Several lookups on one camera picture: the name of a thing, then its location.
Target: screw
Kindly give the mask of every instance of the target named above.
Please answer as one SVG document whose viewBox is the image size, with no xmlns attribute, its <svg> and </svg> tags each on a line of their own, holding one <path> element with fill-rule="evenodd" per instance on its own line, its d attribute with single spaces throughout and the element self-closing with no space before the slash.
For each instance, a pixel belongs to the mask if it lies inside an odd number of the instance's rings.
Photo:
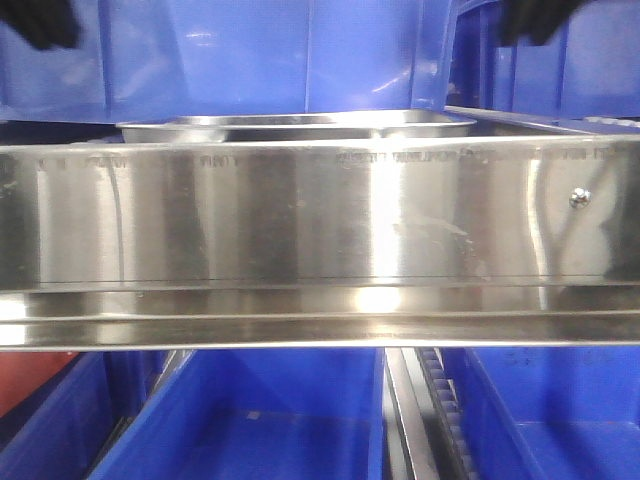
<svg viewBox="0 0 640 480">
<path fill-rule="evenodd" d="M 584 208 L 591 202 L 591 192 L 586 188 L 575 188 L 571 192 L 571 198 L 569 199 L 569 205 L 572 208 L 580 209 Z"/>
</svg>

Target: blue plastic container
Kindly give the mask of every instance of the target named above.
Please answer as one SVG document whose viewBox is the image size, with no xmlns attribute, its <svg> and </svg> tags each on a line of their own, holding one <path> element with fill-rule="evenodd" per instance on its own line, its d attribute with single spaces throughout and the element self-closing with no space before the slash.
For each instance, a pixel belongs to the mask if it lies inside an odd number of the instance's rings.
<svg viewBox="0 0 640 480">
<path fill-rule="evenodd" d="M 455 0 L 72 3 L 78 50 L 39 52 L 0 27 L 1 118 L 444 106 Z"/>
<path fill-rule="evenodd" d="M 640 478 L 640 348 L 448 352 L 484 480 Z"/>
<path fill-rule="evenodd" d="M 640 115 L 640 2 L 587 2 L 544 46 L 497 42 L 496 0 L 463 2 L 448 103 L 581 118 Z"/>
<path fill-rule="evenodd" d="M 38 391 L 38 398 L 16 407 L 29 415 L 23 424 L 17 424 L 14 412 L 7 414 L 18 431 L 0 452 L 0 478 L 84 478 L 116 423 L 142 406 L 164 355 L 84 354 Z"/>
<path fill-rule="evenodd" d="M 196 352 L 91 479 L 380 479 L 374 349 Z"/>
</svg>

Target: gloved hand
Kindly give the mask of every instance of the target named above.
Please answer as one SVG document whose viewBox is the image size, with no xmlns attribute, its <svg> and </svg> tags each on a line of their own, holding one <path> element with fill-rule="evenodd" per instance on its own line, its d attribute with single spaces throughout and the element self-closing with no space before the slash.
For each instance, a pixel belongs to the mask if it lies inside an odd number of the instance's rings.
<svg viewBox="0 0 640 480">
<path fill-rule="evenodd" d="M 534 45 L 544 45 L 571 14 L 587 0 L 502 0 L 500 41 L 515 45 L 529 35 Z"/>
<path fill-rule="evenodd" d="M 0 0 L 0 20 L 38 50 L 75 48 L 80 39 L 70 0 Z"/>
</svg>

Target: blue storage crate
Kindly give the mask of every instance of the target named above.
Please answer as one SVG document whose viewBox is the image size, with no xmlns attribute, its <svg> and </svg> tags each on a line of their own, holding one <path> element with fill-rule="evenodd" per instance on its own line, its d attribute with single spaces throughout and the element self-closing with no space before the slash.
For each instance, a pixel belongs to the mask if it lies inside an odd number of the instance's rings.
<svg viewBox="0 0 640 480">
<path fill-rule="evenodd" d="M 0 117 L 442 109 L 455 0 L 72 0 L 81 48 L 0 26 Z"/>
<path fill-rule="evenodd" d="M 483 479 L 640 478 L 640 348 L 476 348 L 444 361 Z"/>
<path fill-rule="evenodd" d="M 84 478 L 116 423 L 141 408 L 164 355 L 88 353 L 65 368 L 7 414 L 3 426 L 17 433 L 0 452 L 0 478 Z"/>
<path fill-rule="evenodd" d="M 459 11 L 448 103 L 560 118 L 640 115 L 640 2 L 597 0 L 547 45 L 497 40 L 500 5 Z"/>
<path fill-rule="evenodd" d="M 199 351 L 91 479 L 380 479 L 374 349 Z"/>
</svg>

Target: stainless steel tray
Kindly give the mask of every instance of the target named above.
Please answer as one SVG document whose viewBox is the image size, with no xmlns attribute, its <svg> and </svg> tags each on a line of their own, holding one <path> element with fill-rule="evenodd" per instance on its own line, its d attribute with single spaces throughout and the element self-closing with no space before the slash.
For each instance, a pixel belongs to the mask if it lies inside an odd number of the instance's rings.
<svg viewBox="0 0 640 480">
<path fill-rule="evenodd" d="M 296 115 L 179 117 L 124 123 L 128 143 L 199 143 L 366 138 L 462 137 L 475 120 L 428 110 L 370 110 Z"/>
<path fill-rule="evenodd" d="M 0 348 L 640 342 L 638 136 L 0 149 Z"/>
</svg>

